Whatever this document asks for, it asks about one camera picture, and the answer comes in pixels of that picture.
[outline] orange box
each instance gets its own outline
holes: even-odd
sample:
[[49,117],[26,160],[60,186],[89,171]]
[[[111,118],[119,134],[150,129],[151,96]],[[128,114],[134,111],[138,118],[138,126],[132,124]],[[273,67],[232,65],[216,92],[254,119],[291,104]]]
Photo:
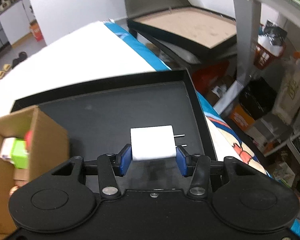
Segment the orange box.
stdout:
[[237,104],[237,106],[232,110],[230,118],[241,128],[242,131],[247,130],[255,122],[255,120],[244,111],[240,104]]

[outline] red object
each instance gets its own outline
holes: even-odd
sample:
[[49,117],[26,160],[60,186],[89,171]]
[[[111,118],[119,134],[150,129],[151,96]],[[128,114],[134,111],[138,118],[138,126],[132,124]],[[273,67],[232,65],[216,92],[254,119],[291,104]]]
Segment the red object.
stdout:
[[32,131],[31,130],[26,132],[25,141],[26,141],[26,150],[29,151],[31,148],[31,141],[32,141]]
[[273,60],[281,58],[284,50],[286,49],[286,44],[283,44],[283,49],[280,52],[279,56],[275,56],[271,54],[268,50],[266,50],[264,47],[262,47],[260,44],[257,44],[256,54],[254,56],[253,64],[258,69],[264,69],[266,68]]
[[213,82],[225,75],[228,66],[229,61],[224,61],[194,72],[192,74],[192,81],[195,89],[204,96]]
[[42,32],[37,21],[33,21],[30,23],[30,30],[37,41],[41,41],[43,39]]

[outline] blue gripper pad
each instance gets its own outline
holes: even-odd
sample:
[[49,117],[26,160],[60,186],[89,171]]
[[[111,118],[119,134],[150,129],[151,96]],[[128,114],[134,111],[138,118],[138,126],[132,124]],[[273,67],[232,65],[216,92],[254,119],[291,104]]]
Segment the blue gripper pad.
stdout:
[[121,165],[120,165],[121,175],[123,176],[126,175],[131,161],[132,161],[132,147],[130,145],[121,155]]
[[182,176],[188,174],[188,167],[186,165],[186,156],[180,151],[179,147],[176,148],[176,162],[179,167]]

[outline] cardboard box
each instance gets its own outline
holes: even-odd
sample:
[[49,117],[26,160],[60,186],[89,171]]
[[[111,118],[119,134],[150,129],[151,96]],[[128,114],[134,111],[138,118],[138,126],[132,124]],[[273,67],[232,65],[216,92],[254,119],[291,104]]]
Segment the cardboard box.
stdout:
[[[33,131],[28,170],[31,181],[68,159],[69,140],[64,128],[38,106],[30,106],[0,117],[0,149],[4,138],[23,138],[28,130]],[[0,238],[16,229],[8,210],[14,172],[13,164],[0,159]]]
[[255,122],[255,120],[245,112],[240,104],[237,104],[229,117],[241,128],[242,131],[247,130]]
[[214,106],[224,95],[224,93],[226,93],[233,82],[234,79],[231,76],[223,76],[212,84],[204,98],[209,102],[210,105]]

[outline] white table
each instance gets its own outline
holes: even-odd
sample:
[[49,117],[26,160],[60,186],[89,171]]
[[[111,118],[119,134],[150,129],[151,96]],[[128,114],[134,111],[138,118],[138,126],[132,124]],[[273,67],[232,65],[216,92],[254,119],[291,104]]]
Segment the white table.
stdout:
[[155,71],[102,22],[91,23],[32,55],[0,81],[0,116],[14,101],[88,80]]

